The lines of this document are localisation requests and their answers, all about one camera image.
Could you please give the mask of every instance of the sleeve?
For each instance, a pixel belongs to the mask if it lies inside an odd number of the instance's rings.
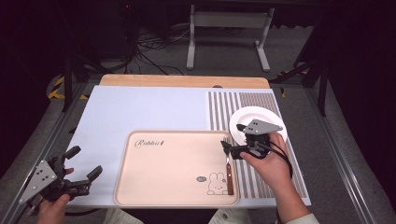
[[[288,221],[286,224],[319,224],[314,214],[309,214],[304,217],[296,218],[292,221]]]

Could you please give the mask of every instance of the fork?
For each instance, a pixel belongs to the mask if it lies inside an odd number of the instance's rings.
[[[230,144],[230,140],[228,137],[224,137],[223,141]],[[230,164],[230,149],[224,148],[224,153],[226,155],[226,169],[227,169],[227,191],[229,195],[233,195],[233,173],[231,171]]]

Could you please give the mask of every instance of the placemat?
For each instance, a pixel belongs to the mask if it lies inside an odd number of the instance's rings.
[[[227,191],[224,131],[134,131],[128,137],[115,201],[128,207],[230,206],[239,200],[234,162]]]
[[[229,132],[229,121],[232,114],[245,106],[260,106],[271,110],[281,118],[273,93],[208,91],[206,97],[209,102],[207,113],[210,116],[209,123],[211,130]],[[290,162],[294,171],[292,182],[297,188],[300,196],[302,198],[307,198],[308,194],[306,187],[304,181],[301,179],[300,169],[292,151],[289,138],[286,140],[286,146],[290,154]],[[268,185],[264,183],[253,167],[248,165],[245,161],[236,161],[236,169],[241,198],[275,198],[274,193],[270,190]]]

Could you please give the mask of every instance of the wooden board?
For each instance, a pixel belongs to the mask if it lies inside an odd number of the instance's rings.
[[[269,89],[263,77],[199,77],[161,75],[104,75],[101,86],[144,86],[144,87],[200,87],[237,89]]]

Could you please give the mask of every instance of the person's arm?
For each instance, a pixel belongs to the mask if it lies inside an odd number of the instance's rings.
[[[65,169],[66,174],[70,175],[74,169]],[[38,210],[36,224],[64,224],[64,214],[67,203],[70,201],[70,195],[62,195],[56,202],[44,200]]]
[[[269,135],[271,142],[288,153],[282,135],[279,133],[269,133]],[[290,180],[289,166],[281,157],[270,153],[265,159],[258,160],[246,152],[242,152],[240,156],[256,169],[275,194],[277,210],[283,223],[310,214]]]

